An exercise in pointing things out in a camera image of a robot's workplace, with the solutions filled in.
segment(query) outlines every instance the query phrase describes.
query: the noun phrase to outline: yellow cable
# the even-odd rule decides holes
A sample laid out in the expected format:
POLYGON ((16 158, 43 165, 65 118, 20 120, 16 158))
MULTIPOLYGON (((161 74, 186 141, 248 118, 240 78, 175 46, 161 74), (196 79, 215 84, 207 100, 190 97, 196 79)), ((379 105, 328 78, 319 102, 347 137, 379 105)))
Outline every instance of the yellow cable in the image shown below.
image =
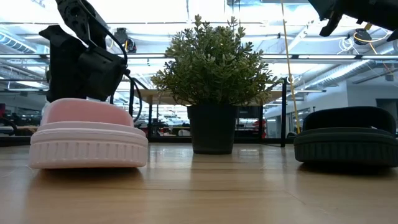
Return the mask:
MULTIPOLYGON (((378 55, 378 52, 377 52, 376 49, 374 48, 373 44, 372 44, 372 43, 369 43, 369 45, 371 46, 373 52, 374 52, 376 55, 378 55)), ((384 65, 384 68, 386 68, 387 71, 388 71, 391 75, 394 75, 394 74, 392 73, 392 71, 390 70, 390 68, 388 68, 387 65, 386 65, 384 62, 383 62, 383 65, 384 65)))
POLYGON ((377 42, 377 41, 380 41, 380 40, 384 40, 384 39, 388 36, 388 34, 386 34, 385 37, 379 38, 379 39, 376 39, 376 40, 363 40, 363 39, 357 38, 357 37, 356 37, 356 34, 358 34, 358 33, 356 32, 356 33, 354 34, 354 38, 355 38, 355 39, 360 40, 360 41, 362 41, 362 42, 366 42, 366 43, 374 43, 374 42, 377 42))
POLYGON ((283 17, 284 32, 285 32, 285 48, 286 48, 286 57, 287 57, 287 69, 289 71, 290 92, 292 93, 292 99, 293 99, 293 105, 294 105, 294 115, 296 117, 296 125, 297 125, 297 134, 300 134, 300 121, 299 121, 299 115, 297 113, 296 98, 294 96, 293 77, 292 77, 292 72, 290 72, 289 46, 287 45, 287 32, 286 32, 285 10, 284 10, 283 0, 280 0, 280 4, 282 5, 282 17, 283 17))
POLYGON ((372 44, 372 43, 369 43, 369 45, 371 46, 371 48, 372 48, 372 50, 374 51, 374 53, 378 55, 376 49, 373 47, 373 44, 372 44))

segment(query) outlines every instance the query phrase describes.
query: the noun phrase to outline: wooden table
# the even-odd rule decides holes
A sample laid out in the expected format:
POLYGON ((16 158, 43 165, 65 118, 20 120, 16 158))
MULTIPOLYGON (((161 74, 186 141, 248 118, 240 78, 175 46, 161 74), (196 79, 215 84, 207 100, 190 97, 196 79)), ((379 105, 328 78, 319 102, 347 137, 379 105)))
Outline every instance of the wooden table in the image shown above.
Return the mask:
MULTIPOLYGON (((37 131, 38 126, 17 126, 17 136, 31 136, 37 131)), ((14 129, 11 126, 0 126, 0 134, 12 132, 14 129)))
POLYGON ((398 221, 397 169, 314 169, 291 146, 205 156, 190 144, 151 144, 140 169, 31 170, 27 153, 0 148, 1 224, 398 221))
MULTIPOLYGON (((172 98, 170 93, 163 93, 161 96, 157 90, 139 90, 141 93, 142 99, 147 103, 153 103, 154 105, 179 105, 181 102, 176 103, 172 98)), ((137 90, 134 91, 134 96, 138 96, 137 90)), ((272 91, 271 97, 264 103, 256 103, 253 101, 249 106, 261 106, 271 101, 274 101, 278 98, 282 97, 281 91, 272 91)), ((183 101, 184 105, 189 105, 188 102, 183 101)))

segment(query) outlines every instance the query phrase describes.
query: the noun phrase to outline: potted plant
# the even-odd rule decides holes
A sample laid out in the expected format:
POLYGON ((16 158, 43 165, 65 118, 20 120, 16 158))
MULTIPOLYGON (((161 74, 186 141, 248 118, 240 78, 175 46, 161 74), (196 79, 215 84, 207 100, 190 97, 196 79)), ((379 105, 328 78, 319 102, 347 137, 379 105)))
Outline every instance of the potted plant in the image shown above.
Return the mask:
POLYGON ((230 154, 236 105, 265 102, 270 96, 266 85, 277 82, 262 62, 263 51, 252 53, 252 43, 241 42, 244 30, 234 17, 227 27, 213 28, 195 16, 194 28, 178 32, 165 52, 175 60, 152 77, 160 92, 191 105, 194 153, 230 154))

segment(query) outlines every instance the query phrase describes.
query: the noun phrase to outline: green plant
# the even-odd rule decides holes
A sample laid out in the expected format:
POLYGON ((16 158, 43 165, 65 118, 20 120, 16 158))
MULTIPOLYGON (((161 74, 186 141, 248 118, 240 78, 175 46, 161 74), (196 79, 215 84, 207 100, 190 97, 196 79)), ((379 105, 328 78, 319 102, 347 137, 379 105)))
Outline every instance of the green plant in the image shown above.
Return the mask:
POLYGON ((190 104, 245 104, 265 102, 274 84, 262 50, 252 52, 251 42, 243 44, 243 27, 231 18, 227 27, 212 28, 195 16, 195 27, 178 32, 165 54, 175 61, 152 77, 160 92, 169 91, 176 102, 190 104))

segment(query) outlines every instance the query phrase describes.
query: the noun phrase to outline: black wire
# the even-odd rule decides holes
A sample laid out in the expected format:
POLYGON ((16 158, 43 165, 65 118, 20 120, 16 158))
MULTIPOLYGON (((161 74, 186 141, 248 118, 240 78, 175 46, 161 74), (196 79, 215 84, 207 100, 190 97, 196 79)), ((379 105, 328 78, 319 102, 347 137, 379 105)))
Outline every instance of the black wire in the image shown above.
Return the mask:
POLYGON ((111 95, 111 98, 109 99, 109 102, 110 102, 111 104, 113 104, 113 99, 114 99, 114 95, 112 94, 112 95, 111 95))
POLYGON ((139 88, 137 86, 136 79, 135 78, 131 78, 129 75, 127 77, 129 77, 129 79, 130 79, 129 114, 131 115, 131 117, 132 117, 132 106, 134 104, 134 87, 136 87, 137 93, 138 93, 139 111, 138 111, 138 114, 137 114, 136 118, 134 118, 134 122, 136 122, 138 120, 138 118, 140 117, 141 111, 142 111, 142 96, 141 96, 141 92, 139 91, 139 88))
MULTIPOLYGON (((79 3, 81 4, 81 6, 83 7, 83 9, 84 9, 84 11, 92 18, 92 19, 94 19, 94 21, 96 21, 98 24, 99 24, 99 26, 104 30, 104 32, 108 35, 108 36, 110 36, 111 38, 112 38, 112 40, 113 41, 115 41, 115 43, 119 46, 119 48, 122 50, 122 52, 123 52, 123 56, 124 56, 124 64, 126 65, 126 68, 127 68, 127 52, 126 52, 126 49, 124 49, 124 47, 121 45, 121 43, 115 38, 115 36, 112 34, 112 33, 110 33, 110 31, 105 27, 105 26, 103 26, 97 19, 96 19, 96 17, 94 16, 94 15, 92 15, 92 13, 86 8, 86 6, 83 4, 83 2, 81 1, 81 0, 78 0, 79 1, 79 3)), ((135 78, 131 78, 129 75, 127 75, 127 74, 125 74, 127 77, 129 77, 129 79, 130 79, 130 82, 131 82, 131 84, 130 84, 130 100, 129 100, 129 114, 131 115, 131 117, 132 117, 132 106, 133 106, 133 104, 134 104, 134 87, 136 87, 137 88, 137 93, 138 93, 138 98, 139 98, 139 111, 138 111, 138 114, 137 114, 137 116, 136 116, 136 118, 134 118, 134 122, 136 122, 137 120, 138 120, 138 118, 139 118, 139 116, 141 115, 141 111, 142 111, 142 97, 141 97, 141 92, 139 91, 139 89, 138 89, 138 86, 137 86, 137 84, 136 84, 136 79, 135 78)))

